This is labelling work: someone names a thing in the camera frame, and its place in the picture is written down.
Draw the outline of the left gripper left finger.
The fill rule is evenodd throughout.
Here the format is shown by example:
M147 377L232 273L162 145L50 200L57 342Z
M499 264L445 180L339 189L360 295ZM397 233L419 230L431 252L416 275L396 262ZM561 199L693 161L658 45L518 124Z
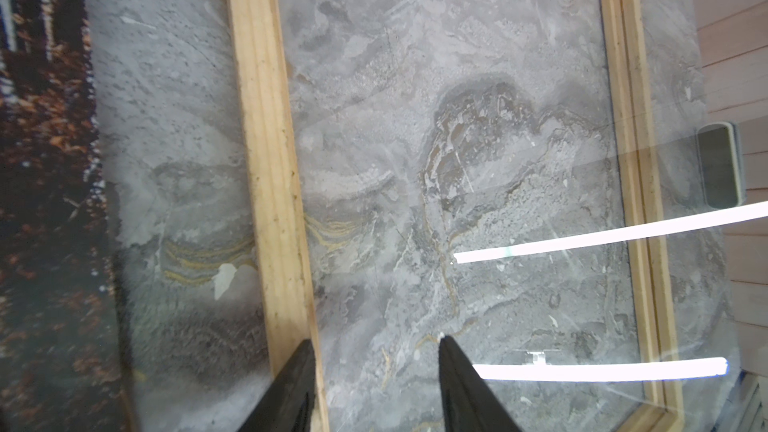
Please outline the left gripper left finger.
M308 432L316 398L316 357L303 340L239 427L239 432Z

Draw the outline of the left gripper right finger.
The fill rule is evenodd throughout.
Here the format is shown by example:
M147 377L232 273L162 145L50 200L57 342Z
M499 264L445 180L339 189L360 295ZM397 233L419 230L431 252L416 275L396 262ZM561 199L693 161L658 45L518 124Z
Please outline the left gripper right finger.
M520 431L451 336L439 343L439 383L446 431Z

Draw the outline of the light wooden picture frame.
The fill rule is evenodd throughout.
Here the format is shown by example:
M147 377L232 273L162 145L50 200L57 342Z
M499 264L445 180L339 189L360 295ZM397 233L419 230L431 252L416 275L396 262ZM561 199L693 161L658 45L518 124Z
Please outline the light wooden picture frame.
M600 0L624 215L663 217L640 0ZM279 0L228 0L270 367L319 340Z

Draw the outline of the clear acrylic glass sheet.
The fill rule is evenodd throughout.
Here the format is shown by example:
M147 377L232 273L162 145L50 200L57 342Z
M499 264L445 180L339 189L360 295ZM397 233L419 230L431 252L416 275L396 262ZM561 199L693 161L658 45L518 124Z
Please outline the clear acrylic glass sheet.
M86 0L131 424L233 431L270 380L226 0ZM600 0L279 0L334 431L438 431L476 363L636 363Z

